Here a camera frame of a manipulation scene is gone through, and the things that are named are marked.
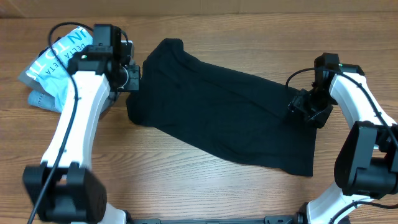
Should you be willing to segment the black t-shirt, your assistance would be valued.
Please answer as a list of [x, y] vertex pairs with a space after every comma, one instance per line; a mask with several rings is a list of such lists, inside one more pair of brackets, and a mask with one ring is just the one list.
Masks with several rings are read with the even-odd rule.
[[227, 161], [313, 174], [316, 129], [288, 109], [296, 89], [205, 63], [164, 39], [143, 63], [129, 119]]

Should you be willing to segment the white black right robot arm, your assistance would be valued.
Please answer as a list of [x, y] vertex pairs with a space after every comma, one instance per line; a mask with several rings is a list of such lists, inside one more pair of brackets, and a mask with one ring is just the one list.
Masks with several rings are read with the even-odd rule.
[[348, 223], [361, 205], [397, 193], [397, 123], [374, 99], [357, 65], [314, 65], [312, 90], [300, 90], [289, 105], [309, 126], [322, 128], [333, 106], [341, 108], [350, 132], [334, 166], [334, 182], [321, 196], [302, 205], [292, 223]]

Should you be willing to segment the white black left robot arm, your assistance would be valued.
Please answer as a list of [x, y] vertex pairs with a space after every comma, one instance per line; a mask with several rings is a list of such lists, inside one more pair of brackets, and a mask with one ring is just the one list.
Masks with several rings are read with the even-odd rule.
[[134, 44], [97, 42], [68, 62], [68, 93], [53, 139], [37, 166], [24, 169], [22, 181], [35, 216], [54, 223], [132, 223], [129, 212], [107, 201], [105, 186], [91, 168], [100, 114], [112, 91], [137, 91], [139, 66]]

